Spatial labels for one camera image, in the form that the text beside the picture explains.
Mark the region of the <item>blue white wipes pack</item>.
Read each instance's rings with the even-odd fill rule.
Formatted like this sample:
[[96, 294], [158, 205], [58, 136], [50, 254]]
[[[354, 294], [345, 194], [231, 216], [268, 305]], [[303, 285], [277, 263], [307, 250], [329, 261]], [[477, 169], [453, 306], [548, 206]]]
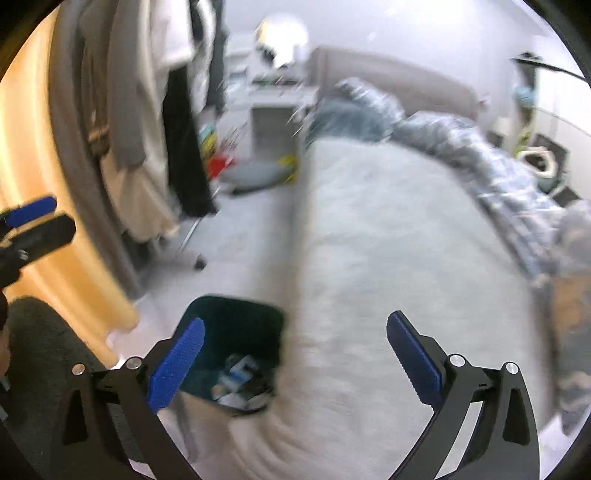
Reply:
[[230, 392], [238, 392], [252, 380], [262, 378], [259, 363], [249, 355], [230, 355], [224, 363], [219, 382]]

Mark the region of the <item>white wardrobe with black trim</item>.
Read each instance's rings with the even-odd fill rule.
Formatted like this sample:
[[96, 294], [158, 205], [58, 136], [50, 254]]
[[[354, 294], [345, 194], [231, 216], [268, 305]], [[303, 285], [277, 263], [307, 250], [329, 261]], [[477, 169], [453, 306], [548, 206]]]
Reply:
[[568, 151], [566, 186], [590, 197], [590, 84], [569, 55], [520, 55], [535, 74], [535, 131]]

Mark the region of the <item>blue cloud pattern blanket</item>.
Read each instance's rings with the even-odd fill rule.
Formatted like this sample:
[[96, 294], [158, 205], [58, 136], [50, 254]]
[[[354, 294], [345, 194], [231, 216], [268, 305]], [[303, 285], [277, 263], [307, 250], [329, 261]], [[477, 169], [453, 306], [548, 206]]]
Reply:
[[541, 300], [556, 348], [562, 430], [571, 434], [590, 413], [590, 203], [559, 206], [530, 170], [490, 144], [468, 118], [420, 110], [356, 77], [335, 89], [378, 114], [391, 136], [457, 170], [517, 255]]

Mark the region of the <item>black hanging garment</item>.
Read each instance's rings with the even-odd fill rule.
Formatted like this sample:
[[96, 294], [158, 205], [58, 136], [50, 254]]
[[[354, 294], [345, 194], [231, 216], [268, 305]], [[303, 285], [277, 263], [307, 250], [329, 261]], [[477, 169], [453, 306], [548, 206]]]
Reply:
[[201, 158], [197, 122], [191, 109], [186, 66], [168, 72], [162, 120], [168, 183], [182, 213], [190, 218], [215, 214], [216, 207]]

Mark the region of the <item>cream plush pet bed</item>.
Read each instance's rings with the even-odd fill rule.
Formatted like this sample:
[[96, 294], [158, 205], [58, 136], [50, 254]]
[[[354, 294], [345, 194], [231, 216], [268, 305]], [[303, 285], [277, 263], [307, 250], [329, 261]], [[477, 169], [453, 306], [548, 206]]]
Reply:
[[552, 179], [558, 171], [554, 154], [542, 146], [527, 148], [519, 152], [516, 159], [541, 179]]

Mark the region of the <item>grey blue pillow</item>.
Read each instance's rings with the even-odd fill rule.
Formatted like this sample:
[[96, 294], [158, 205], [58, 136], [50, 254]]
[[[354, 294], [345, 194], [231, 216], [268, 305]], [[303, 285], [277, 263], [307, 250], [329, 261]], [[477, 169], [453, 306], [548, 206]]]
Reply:
[[305, 139], [308, 143], [321, 137], [379, 143], [391, 135], [392, 126], [383, 115], [351, 100], [325, 99], [315, 108]]

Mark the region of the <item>beige drawstring trousers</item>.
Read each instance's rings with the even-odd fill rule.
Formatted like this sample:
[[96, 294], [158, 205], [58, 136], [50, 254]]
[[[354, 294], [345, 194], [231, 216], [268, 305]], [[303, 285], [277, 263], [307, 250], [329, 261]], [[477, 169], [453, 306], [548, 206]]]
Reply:
[[140, 145], [143, 162], [136, 168], [118, 170], [115, 157], [101, 160], [106, 192], [116, 216], [134, 240], [146, 242], [170, 237], [179, 228], [169, 195], [167, 152], [161, 118], [161, 102], [151, 87], [139, 88]]

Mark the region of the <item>round vanity mirror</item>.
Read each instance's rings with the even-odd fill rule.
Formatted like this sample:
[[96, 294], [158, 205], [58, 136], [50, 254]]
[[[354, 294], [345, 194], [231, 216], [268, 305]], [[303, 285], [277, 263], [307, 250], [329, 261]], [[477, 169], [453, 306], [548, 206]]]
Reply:
[[310, 33], [300, 17], [276, 12], [256, 27], [256, 46], [273, 68], [304, 64], [310, 52]]

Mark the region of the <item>grey knitted sweater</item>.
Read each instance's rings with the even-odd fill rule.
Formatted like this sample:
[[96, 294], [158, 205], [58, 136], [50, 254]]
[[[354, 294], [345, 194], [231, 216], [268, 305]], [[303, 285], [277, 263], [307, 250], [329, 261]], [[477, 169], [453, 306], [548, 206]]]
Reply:
[[116, 4], [107, 55], [107, 113], [115, 168], [133, 170], [161, 150], [150, 1]]

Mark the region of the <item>white dressing table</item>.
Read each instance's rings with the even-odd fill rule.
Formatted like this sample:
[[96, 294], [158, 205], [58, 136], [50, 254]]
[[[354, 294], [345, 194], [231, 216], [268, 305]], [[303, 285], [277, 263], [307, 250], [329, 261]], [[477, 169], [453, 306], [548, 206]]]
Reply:
[[297, 71], [270, 67], [255, 33], [231, 34], [224, 55], [225, 107], [217, 128], [235, 158], [276, 162], [297, 155], [298, 134], [318, 89]]

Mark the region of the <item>bed with grey cover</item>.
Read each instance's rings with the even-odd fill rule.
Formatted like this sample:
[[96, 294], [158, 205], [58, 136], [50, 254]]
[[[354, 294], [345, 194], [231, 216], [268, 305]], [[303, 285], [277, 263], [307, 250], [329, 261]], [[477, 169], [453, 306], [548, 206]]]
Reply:
[[222, 421], [191, 405], [194, 465], [207, 479], [385, 479], [427, 424], [386, 336], [404, 311], [476, 365], [513, 361], [535, 418], [554, 415], [550, 346], [525, 274], [442, 162], [397, 144], [315, 141], [293, 197], [254, 218], [225, 206], [207, 269], [176, 286], [287, 312], [276, 398]]

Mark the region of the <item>grey floor cushion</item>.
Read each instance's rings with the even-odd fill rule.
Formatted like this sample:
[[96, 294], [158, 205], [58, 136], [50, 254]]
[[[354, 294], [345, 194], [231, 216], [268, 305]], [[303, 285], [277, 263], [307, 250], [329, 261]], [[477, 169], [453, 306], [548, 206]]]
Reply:
[[233, 194], [245, 194], [274, 187], [287, 180], [290, 174], [290, 168], [280, 164], [251, 162], [229, 168], [223, 179], [231, 186]]

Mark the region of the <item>dark teal trash bin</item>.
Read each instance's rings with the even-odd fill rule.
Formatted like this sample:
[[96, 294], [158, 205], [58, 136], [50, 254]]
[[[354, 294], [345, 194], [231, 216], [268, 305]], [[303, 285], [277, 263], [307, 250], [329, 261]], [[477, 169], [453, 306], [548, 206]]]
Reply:
[[[189, 304], [174, 335], [179, 336], [194, 318], [204, 321], [204, 347], [180, 390], [233, 415], [266, 409], [274, 397], [274, 376], [280, 366], [283, 311], [245, 299], [205, 295]], [[262, 373], [262, 378], [250, 381], [238, 392], [230, 392], [219, 382], [225, 360], [232, 354], [252, 356]]]

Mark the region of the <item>beige upholstered headboard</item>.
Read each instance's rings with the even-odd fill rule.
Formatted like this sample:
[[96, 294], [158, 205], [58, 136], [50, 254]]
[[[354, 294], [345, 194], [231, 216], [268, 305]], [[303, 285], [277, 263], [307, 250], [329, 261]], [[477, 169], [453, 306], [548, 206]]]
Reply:
[[308, 59], [311, 84], [322, 98], [335, 95], [335, 84], [358, 77], [392, 94], [412, 115], [435, 111], [467, 117], [476, 121], [479, 102], [474, 89], [448, 76], [412, 63], [383, 55], [345, 48], [320, 46]]

